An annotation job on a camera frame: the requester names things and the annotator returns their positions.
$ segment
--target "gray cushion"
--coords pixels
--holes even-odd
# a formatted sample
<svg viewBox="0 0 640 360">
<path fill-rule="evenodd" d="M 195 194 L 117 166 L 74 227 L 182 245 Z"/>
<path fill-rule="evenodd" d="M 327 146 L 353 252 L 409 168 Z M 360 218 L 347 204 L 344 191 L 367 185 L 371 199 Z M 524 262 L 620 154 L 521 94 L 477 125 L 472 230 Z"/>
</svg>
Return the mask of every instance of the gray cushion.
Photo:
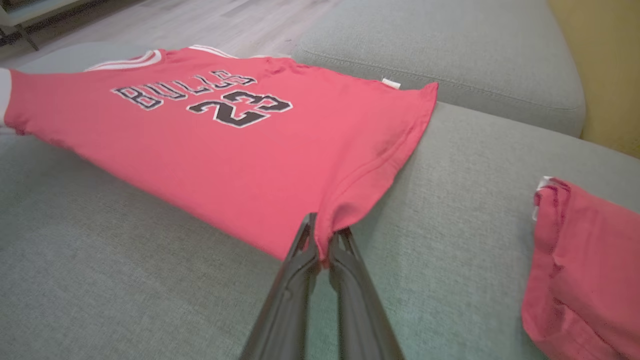
<svg viewBox="0 0 640 360">
<path fill-rule="evenodd" d="M 544 0 L 343 0 L 293 58 L 438 100 L 579 136 L 584 95 Z"/>
<path fill-rule="evenodd" d="M 140 50 L 101 46 L 112 59 Z M 53 56 L 84 69 L 106 60 L 92 49 Z M 542 175 L 640 211 L 639 160 L 437 105 L 395 185 L 353 227 L 407 359 L 544 359 L 520 322 Z M 0 139 L 0 359 L 236 359 L 278 267 L 72 153 Z M 338 358 L 326 275 L 309 359 Z"/>
</svg>

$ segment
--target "red jersey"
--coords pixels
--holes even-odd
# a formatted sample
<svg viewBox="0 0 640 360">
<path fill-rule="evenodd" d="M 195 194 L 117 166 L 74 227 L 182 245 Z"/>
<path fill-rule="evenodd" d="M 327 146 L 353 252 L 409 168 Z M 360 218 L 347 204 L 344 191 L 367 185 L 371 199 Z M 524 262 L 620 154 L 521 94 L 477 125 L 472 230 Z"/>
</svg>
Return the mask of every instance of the red jersey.
<svg viewBox="0 0 640 360">
<path fill-rule="evenodd" d="M 0 82 L 0 126 L 280 259 L 307 213 L 318 212 L 322 258 L 332 232 L 364 217 L 418 144 L 437 91 L 200 45 L 77 74 L 3 69 Z"/>
</svg>

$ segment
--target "black number with white outline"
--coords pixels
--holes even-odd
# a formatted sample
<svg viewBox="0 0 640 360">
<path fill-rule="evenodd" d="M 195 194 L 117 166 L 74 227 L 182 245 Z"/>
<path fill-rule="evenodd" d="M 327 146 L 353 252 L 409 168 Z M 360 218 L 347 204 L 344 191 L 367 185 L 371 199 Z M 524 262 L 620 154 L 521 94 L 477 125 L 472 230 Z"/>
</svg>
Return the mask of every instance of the black number with white outline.
<svg viewBox="0 0 640 360">
<path fill-rule="evenodd" d="M 234 102 L 246 102 L 256 105 L 255 111 L 248 110 L 236 116 L 236 106 Z M 283 101 L 272 95 L 257 95 L 246 91 L 234 91 L 222 96 L 220 101 L 208 100 L 191 105 L 187 110 L 201 114 L 209 108 L 215 106 L 216 113 L 214 119 L 234 127 L 244 127 L 269 117 L 269 112 L 284 112 L 293 107 L 290 102 Z"/>
</svg>

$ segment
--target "furniture leg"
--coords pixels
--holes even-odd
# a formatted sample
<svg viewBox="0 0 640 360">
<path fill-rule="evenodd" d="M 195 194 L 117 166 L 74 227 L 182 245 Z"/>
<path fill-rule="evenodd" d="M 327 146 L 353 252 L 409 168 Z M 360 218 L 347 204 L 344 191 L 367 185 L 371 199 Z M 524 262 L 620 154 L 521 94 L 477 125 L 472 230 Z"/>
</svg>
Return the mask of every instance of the furniture leg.
<svg viewBox="0 0 640 360">
<path fill-rule="evenodd" d="M 33 42 L 33 40 L 31 39 L 31 37 L 29 36 L 29 34 L 27 34 L 27 31 L 24 29 L 24 27 L 22 27 L 22 25 L 18 24 L 15 26 L 16 29 L 18 29 L 18 31 L 20 32 L 20 34 L 22 35 L 22 37 L 27 40 L 27 42 L 29 42 L 29 44 L 31 44 L 31 46 L 36 49 L 36 51 L 40 50 L 38 49 L 38 46 L 36 45 L 36 43 Z"/>
</svg>

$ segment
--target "light wood floor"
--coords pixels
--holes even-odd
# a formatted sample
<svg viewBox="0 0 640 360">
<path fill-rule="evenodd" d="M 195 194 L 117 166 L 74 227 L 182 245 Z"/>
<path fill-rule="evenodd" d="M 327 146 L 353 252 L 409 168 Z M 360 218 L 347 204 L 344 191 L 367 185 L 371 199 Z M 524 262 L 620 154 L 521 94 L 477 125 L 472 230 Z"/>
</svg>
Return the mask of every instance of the light wood floor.
<svg viewBox="0 0 640 360">
<path fill-rule="evenodd" d="M 0 47 L 0 66 L 18 67 L 83 42 L 176 49 L 217 47 L 238 57 L 289 55 L 300 36 L 340 0 L 105 0 Z"/>
</svg>

